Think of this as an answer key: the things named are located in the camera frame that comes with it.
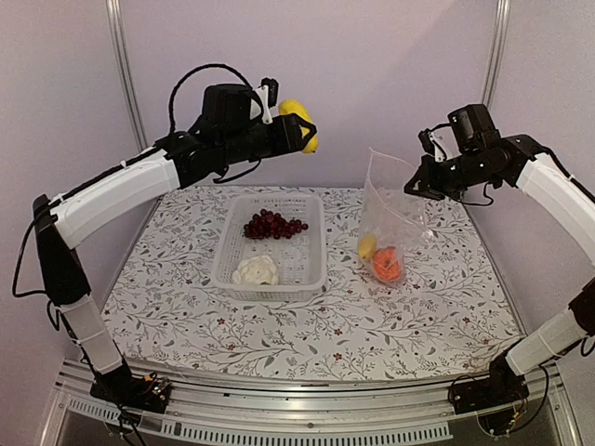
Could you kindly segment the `yellow toy mango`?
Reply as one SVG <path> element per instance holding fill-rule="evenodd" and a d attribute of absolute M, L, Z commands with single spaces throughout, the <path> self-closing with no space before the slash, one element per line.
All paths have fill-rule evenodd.
<path fill-rule="evenodd" d="M 314 154 L 319 147 L 317 127 L 305 107 L 295 99 L 286 99 L 278 106 L 280 115 L 292 116 L 293 125 L 299 134 L 298 146 L 305 154 Z"/>

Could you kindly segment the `clear zip top bag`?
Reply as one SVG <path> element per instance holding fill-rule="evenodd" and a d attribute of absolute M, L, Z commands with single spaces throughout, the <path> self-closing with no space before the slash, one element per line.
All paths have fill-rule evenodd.
<path fill-rule="evenodd" d="M 412 165 L 400 158 L 373 149 L 369 151 L 358 241 L 365 234 L 374 234 L 377 250 L 395 246 L 402 261 L 403 276 L 397 282 L 381 282 L 374 274 L 372 259 L 359 259 L 374 279 L 391 288 L 404 281 L 405 254 L 435 239 L 427 224 L 425 202 L 403 191 L 404 184 L 415 172 Z"/>

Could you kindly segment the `orange toy pumpkin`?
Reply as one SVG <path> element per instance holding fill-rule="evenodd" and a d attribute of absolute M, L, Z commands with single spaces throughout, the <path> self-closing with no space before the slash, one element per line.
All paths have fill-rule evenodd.
<path fill-rule="evenodd" d="M 378 249 L 372 257 L 373 271 L 384 283 L 399 281 L 403 276 L 402 261 L 395 246 Z"/>

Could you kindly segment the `dark red grape bunch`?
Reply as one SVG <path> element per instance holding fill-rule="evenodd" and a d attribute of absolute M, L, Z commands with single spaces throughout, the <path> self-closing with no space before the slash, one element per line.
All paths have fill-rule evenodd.
<path fill-rule="evenodd" d="M 261 209 L 251 216 L 243 226 L 243 235 L 251 240 L 291 239 L 309 230 L 309 225 L 301 219 L 286 219 L 278 212 Z"/>

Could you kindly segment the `white perforated plastic basket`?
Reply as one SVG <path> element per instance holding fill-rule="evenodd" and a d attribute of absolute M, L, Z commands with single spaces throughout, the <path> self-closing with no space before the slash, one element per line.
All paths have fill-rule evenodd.
<path fill-rule="evenodd" d="M 301 219 L 309 230 L 291 239 L 251 240 L 243 226 L 261 209 L 284 218 Z M 231 276 L 239 263 L 253 256 L 268 255 L 279 270 L 277 285 L 242 285 Z M 219 237 L 211 271 L 211 282 L 238 300 L 304 301 L 322 292 L 326 279 L 324 206 L 312 194 L 296 192 L 252 193 L 231 201 Z"/>

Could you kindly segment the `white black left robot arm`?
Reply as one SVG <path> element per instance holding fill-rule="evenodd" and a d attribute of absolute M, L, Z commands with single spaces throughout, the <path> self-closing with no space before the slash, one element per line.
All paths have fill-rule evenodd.
<path fill-rule="evenodd" d="M 86 354 L 90 366 L 103 375 L 101 385 L 119 403 L 139 393 L 136 379 L 108 333 L 77 247 L 90 235 L 133 208 L 186 189 L 210 175 L 215 183 L 230 181 L 233 164 L 294 152 L 313 153 L 317 128 L 297 101 L 279 102 L 278 84 L 271 78 L 253 87 L 239 74 L 236 84 L 205 89 L 202 110 L 191 125 L 177 128 L 172 98 L 168 101 L 168 134 L 139 155 L 89 179 L 53 199 L 33 202 L 33 236 L 43 280 L 38 294 L 59 309 L 72 340 Z"/>

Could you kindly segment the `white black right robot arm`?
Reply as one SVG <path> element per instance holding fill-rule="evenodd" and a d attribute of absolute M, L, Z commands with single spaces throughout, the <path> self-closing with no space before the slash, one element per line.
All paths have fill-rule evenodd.
<path fill-rule="evenodd" d="M 445 158 L 430 131 L 420 132 L 418 138 L 425 153 L 404 187 L 406 193 L 432 200 L 458 199 L 473 186 L 507 183 L 551 221 L 530 225 L 530 241 L 552 248 L 555 244 L 548 237 L 560 229 L 585 259 L 594 259 L 594 199 L 563 169 L 551 149 L 527 135 L 501 138 L 492 132 L 487 141 Z M 492 362 L 493 375 L 482 382 L 480 391 L 487 404 L 499 405 L 515 392 L 515 375 L 560 357 L 594 335 L 594 283 L 576 287 L 575 292 L 564 309 Z"/>

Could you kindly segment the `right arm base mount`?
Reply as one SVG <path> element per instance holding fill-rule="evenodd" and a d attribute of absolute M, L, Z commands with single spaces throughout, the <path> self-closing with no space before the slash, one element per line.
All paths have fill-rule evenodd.
<path fill-rule="evenodd" d="M 484 378 L 462 375 L 448 388 L 447 399 L 456 414 L 478 412 L 508 405 L 508 409 L 479 417 L 479 426 L 495 437 L 508 435 L 516 427 L 529 397 L 523 375 L 516 375 L 499 355 Z"/>

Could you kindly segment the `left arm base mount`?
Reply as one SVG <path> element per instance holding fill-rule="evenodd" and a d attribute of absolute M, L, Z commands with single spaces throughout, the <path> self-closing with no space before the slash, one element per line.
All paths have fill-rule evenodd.
<path fill-rule="evenodd" d="M 134 376 L 126 361 L 106 374 L 94 371 L 90 395 L 125 408 L 165 413 L 172 391 L 171 381 L 156 372 Z"/>

